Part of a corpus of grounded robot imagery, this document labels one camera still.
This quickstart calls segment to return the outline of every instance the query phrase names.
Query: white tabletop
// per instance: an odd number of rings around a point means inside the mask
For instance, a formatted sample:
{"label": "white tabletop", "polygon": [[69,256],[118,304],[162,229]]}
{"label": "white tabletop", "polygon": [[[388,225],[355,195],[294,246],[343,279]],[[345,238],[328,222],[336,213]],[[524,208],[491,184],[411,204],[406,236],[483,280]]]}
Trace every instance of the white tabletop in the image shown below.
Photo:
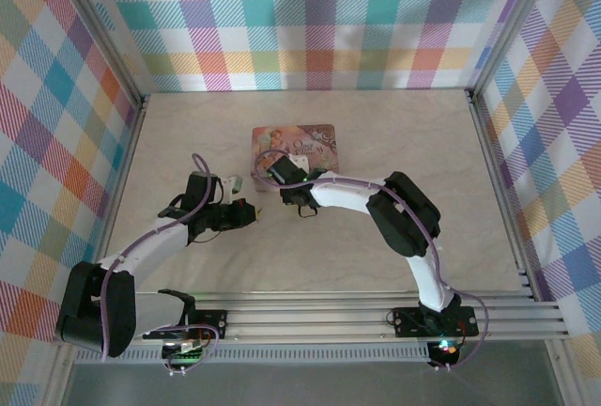
{"label": "white tabletop", "polygon": [[[301,219],[250,178],[254,127],[331,123],[340,173],[367,179],[402,171],[439,208],[448,279],[459,289],[519,289],[516,266],[464,93],[287,91],[153,94],[109,251],[144,232],[183,193],[192,152],[220,177],[240,174],[259,223],[191,244],[146,290],[415,290],[408,264],[370,216],[321,209]],[[212,234],[202,234],[204,240]]]}

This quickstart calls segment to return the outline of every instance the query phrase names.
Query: beige floor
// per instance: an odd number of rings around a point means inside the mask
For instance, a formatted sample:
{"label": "beige floor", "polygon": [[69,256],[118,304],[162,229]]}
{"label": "beige floor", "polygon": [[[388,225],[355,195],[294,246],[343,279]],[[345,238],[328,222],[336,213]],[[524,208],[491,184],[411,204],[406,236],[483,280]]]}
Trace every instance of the beige floor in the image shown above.
{"label": "beige floor", "polygon": [[186,186],[191,153],[221,177],[245,177],[258,224],[193,244],[167,260],[147,290],[415,290],[408,264],[371,218],[322,209],[300,219],[250,180],[251,131],[334,125],[341,174],[407,173],[439,207],[448,278],[459,289],[519,289],[515,263],[462,91],[154,94],[120,205],[110,251],[122,249]]}

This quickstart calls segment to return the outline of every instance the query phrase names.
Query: plaid wall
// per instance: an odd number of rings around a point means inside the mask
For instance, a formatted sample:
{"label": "plaid wall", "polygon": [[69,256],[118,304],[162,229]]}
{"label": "plaid wall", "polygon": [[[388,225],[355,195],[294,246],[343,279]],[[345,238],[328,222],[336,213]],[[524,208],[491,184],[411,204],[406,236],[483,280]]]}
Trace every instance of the plaid wall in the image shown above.
{"label": "plaid wall", "polygon": [[601,0],[537,0],[485,93],[529,259],[601,398]]}
{"label": "plaid wall", "polygon": [[163,92],[467,86],[515,2],[94,1],[141,88]]}
{"label": "plaid wall", "polygon": [[90,260],[133,107],[69,0],[0,0],[0,404],[48,381],[69,269]]}

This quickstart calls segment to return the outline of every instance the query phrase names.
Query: plaid wallpaper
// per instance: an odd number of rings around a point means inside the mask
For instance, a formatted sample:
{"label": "plaid wallpaper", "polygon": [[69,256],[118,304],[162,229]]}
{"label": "plaid wallpaper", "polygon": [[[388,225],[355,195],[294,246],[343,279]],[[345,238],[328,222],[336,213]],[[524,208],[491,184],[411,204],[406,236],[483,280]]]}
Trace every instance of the plaid wallpaper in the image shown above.
{"label": "plaid wallpaper", "polygon": [[545,295],[601,398],[601,0],[537,0],[485,93]]}
{"label": "plaid wallpaper", "polygon": [[162,92],[467,86],[515,2],[94,1],[141,88]]}
{"label": "plaid wallpaper", "polygon": [[69,0],[0,0],[0,16],[0,404],[28,405],[134,109]]}

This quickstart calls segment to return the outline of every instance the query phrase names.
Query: purple cable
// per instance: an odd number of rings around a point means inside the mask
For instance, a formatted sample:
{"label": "purple cable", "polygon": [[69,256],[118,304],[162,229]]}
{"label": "purple cable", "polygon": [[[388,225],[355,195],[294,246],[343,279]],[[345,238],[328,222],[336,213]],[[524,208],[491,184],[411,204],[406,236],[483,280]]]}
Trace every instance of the purple cable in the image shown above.
{"label": "purple cable", "polygon": [[422,223],[420,218],[409,207],[409,205],[390,188],[387,188],[384,185],[378,185],[376,183],[371,183],[366,180],[335,177],[335,178],[328,178],[328,179],[307,180],[305,182],[294,183],[292,185],[280,185],[277,183],[268,182],[259,175],[259,169],[258,169],[259,166],[258,165],[259,165],[259,161],[265,155],[271,154],[271,153],[280,153],[280,154],[284,154],[286,156],[288,155],[287,152],[285,152],[284,150],[281,150],[281,149],[266,149],[263,152],[261,152],[259,155],[257,155],[256,159],[254,159],[254,173],[256,174],[256,177],[261,182],[268,185],[269,187],[275,187],[280,190],[289,190],[291,188],[299,188],[299,187],[303,187],[305,185],[316,185],[319,183],[340,183],[340,184],[345,184],[345,185],[355,185],[355,186],[367,187],[367,188],[375,187],[375,188],[378,188],[379,190],[381,190],[382,192],[386,193],[387,195],[389,195],[392,199],[394,199],[394,201],[396,201],[407,212],[407,214],[409,215],[411,220],[413,220],[415,225],[420,229],[420,232],[422,232],[422,234],[424,235],[424,238],[428,242],[428,245],[432,248],[432,255],[434,256],[434,265],[435,265],[435,269],[436,269],[437,281],[439,281],[445,288],[447,288],[452,293],[456,293],[459,296],[471,298],[472,300],[476,301],[477,303],[479,303],[482,306],[482,308],[485,312],[485,326],[484,326],[483,332],[481,333],[480,339],[478,340],[478,343],[476,344],[475,348],[470,352],[470,354],[468,354],[468,356],[463,361],[455,364],[454,367],[461,367],[464,364],[466,364],[476,354],[476,352],[478,352],[478,350],[480,350],[480,347],[482,346],[482,344],[485,341],[486,334],[488,334],[488,322],[489,322],[488,309],[485,305],[485,302],[482,301],[479,297],[472,295],[471,293],[467,293],[465,291],[454,289],[449,284],[447,284],[446,281],[444,281],[442,279],[442,277],[440,276],[439,251],[437,250],[436,245],[434,244],[434,240],[430,236],[430,233],[425,228],[424,223]]}
{"label": "purple cable", "polygon": [[[192,371],[195,368],[197,368],[198,366],[200,366],[209,356],[211,356],[215,352],[215,349],[217,348],[217,345],[219,344],[219,331],[217,330],[217,328],[214,328],[213,326],[209,326],[208,324],[182,324],[180,326],[166,326],[164,328],[157,329],[157,331],[181,331],[182,329],[207,329],[215,335],[215,343],[213,343],[213,346],[210,348],[210,351],[207,354],[205,354],[203,357],[201,357],[200,360],[196,361],[191,366],[189,366],[187,369],[182,369],[180,371],[180,373],[182,375],[185,375],[189,371]],[[171,366],[171,360],[173,358],[174,358],[174,354],[167,357],[167,368],[169,368],[170,374],[173,374],[176,372],[173,369],[173,367]]]}
{"label": "purple cable", "polygon": [[147,239],[149,239],[153,235],[160,234],[161,232],[163,232],[164,230],[166,230],[170,227],[173,227],[180,223],[184,223],[189,218],[192,218],[192,216],[195,213],[197,213],[198,211],[200,211],[207,203],[208,195],[210,193],[210,186],[211,186],[210,185],[210,181],[211,181],[210,171],[208,170],[207,162],[205,162],[205,159],[203,159],[200,155],[198,155],[196,153],[192,154],[192,160],[194,161],[194,164],[196,165],[196,168],[198,168],[199,171],[204,171],[207,174],[207,190],[205,191],[205,195],[203,196],[202,200],[198,203],[198,205],[194,208],[193,211],[186,213],[184,216],[182,216],[178,220],[173,221],[167,225],[158,227],[153,230],[149,230],[146,234],[144,234],[138,240],[136,240],[135,242],[130,244],[127,248],[125,248],[123,250],[123,252],[120,254],[120,256],[113,261],[113,263],[111,264],[109,269],[106,271],[106,274],[104,275],[104,279],[102,279],[102,286],[100,287],[100,322],[102,324],[102,362],[106,361],[106,358],[109,355],[109,347],[111,344],[111,337],[109,335],[109,317],[108,317],[108,312],[106,310],[106,308],[107,308],[106,290],[108,289],[109,279],[110,279],[111,275],[113,274],[113,271],[119,265],[119,263],[121,263],[130,254],[130,252],[133,251],[133,249],[136,248],[140,243],[145,242]]}

